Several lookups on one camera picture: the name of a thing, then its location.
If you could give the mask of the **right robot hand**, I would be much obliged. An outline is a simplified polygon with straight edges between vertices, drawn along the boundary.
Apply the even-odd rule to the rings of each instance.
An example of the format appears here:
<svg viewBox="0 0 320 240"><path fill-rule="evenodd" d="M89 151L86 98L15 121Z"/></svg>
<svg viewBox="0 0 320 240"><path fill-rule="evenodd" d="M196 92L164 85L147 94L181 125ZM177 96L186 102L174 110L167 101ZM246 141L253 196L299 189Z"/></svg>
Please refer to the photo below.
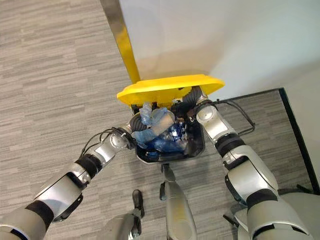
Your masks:
<svg viewBox="0 0 320 240"><path fill-rule="evenodd" d="M185 96L173 100L175 115L179 118L193 118L201 106L209 101L200 86L192 86Z"/></svg>

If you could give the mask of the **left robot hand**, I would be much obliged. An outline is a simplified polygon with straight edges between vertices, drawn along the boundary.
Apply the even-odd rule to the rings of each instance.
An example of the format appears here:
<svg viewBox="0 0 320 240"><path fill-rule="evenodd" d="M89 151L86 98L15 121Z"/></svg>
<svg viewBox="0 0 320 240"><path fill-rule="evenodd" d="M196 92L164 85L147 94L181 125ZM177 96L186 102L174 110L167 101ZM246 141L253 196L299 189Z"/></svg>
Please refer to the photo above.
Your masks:
<svg viewBox="0 0 320 240"><path fill-rule="evenodd" d="M142 123L142 118L139 112L132 116L131 120L129 121L129 125L132 132L141 132L148 128Z"/></svg>

